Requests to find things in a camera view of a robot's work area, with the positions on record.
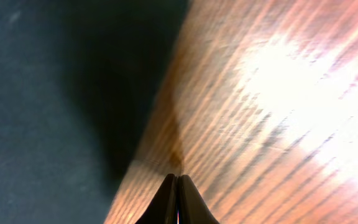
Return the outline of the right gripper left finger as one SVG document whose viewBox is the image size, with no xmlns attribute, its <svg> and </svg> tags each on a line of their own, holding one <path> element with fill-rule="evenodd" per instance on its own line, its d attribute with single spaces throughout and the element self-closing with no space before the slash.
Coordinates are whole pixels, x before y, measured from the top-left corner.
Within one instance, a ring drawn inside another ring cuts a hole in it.
<svg viewBox="0 0 358 224">
<path fill-rule="evenodd" d="M 177 177 L 168 174 L 135 224 L 177 224 Z"/>
</svg>

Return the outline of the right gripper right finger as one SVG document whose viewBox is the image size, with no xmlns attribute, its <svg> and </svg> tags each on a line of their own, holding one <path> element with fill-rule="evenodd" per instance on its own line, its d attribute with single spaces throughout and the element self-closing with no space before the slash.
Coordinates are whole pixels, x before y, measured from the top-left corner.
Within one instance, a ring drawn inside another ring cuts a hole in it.
<svg viewBox="0 0 358 224">
<path fill-rule="evenodd" d="M 189 175 L 178 178 L 179 224 L 219 224 Z"/>
</svg>

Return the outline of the black t-shirt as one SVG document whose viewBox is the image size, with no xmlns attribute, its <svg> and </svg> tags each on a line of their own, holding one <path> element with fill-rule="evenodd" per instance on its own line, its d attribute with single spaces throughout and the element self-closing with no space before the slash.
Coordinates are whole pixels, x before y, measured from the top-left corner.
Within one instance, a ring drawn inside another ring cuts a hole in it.
<svg viewBox="0 0 358 224">
<path fill-rule="evenodd" d="M 0 223 L 103 223 L 188 1 L 0 0 Z"/>
</svg>

